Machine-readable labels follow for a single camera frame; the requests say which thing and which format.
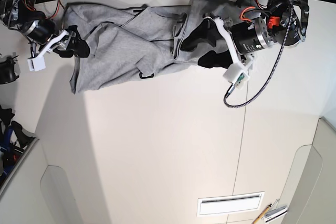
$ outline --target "gray cloth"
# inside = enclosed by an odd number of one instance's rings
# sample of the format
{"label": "gray cloth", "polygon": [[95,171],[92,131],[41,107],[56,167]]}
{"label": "gray cloth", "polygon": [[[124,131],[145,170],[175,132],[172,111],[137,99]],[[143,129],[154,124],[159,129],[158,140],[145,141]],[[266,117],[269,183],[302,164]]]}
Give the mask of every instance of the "gray cloth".
{"label": "gray cloth", "polygon": [[239,8],[208,0],[191,0],[190,6],[127,10],[99,4],[69,6],[65,27],[77,25],[91,50],[88,58],[75,59],[70,81],[73,93],[181,71],[196,65],[210,50],[226,51],[224,40],[216,48],[202,43],[194,52],[180,51],[183,39],[210,12],[231,16],[235,24],[239,21]]}
{"label": "gray cloth", "polygon": [[173,26],[182,22],[188,6],[118,10],[97,4],[68,7],[64,25],[77,25],[90,47],[88,58],[76,58],[70,81],[73,93],[96,90],[184,70],[173,59]]}

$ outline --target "robotic arm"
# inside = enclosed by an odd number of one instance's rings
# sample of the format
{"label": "robotic arm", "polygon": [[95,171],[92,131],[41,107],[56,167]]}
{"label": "robotic arm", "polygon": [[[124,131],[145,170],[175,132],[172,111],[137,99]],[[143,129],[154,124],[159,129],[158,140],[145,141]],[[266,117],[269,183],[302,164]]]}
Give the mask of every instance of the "robotic arm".
{"label": "robotic arm", "polygon": [[[237,0],[235,5],[241,7],[244,1]],[[222,20],[212,14],[205,15],[202,24],[183,41],[181,46],[181,50],[191,51],[197,47],[199,42],[208,42],[215,46],[218,39],[225,39],[229,49],[225,55],[226,59],[228,58],[225,63],[229,66],[223,76],[231,83],[231,86],[226,92],[224,103],[229,108],[241,108],[253,102],[272,78],[284,47],[297,45],[306,38],[309,16],[308,0],[268,0],[267,6],[261,6],[258,0],[255,1],[256,6],[249,6],[241,13],[242,22],[233,26],[230,25],[230,20]],[[294,11],[294,5],[301,8],[301,20]],[[245,15],[249,13],[260,13],[260,17],[248,19]],[[243,104],[228,104],[227,98],[235,88],[240,88],[250,79],[249,70],[255,60],[254,53],[270,48],[275,43],[281,44],[281,50],[263,87]]]}
{"label": "robotic arm", "polygon": [[[73,55],[86,58],[90,54],[87,43],[81,39],[77,26],[58,30],[56,24],[43,12],[34,9],[36,0],[0,0],[0,19],[10,30],[22,33],[30,43],[31,57],[28,59],[30,71],[44,69],[44,54],[55,52],[63,58]],[[0,65],[3,72],[10,72],[7,78],[0,78],[0,84],[15,81],[13,74],[15,61],[8,60]]]}

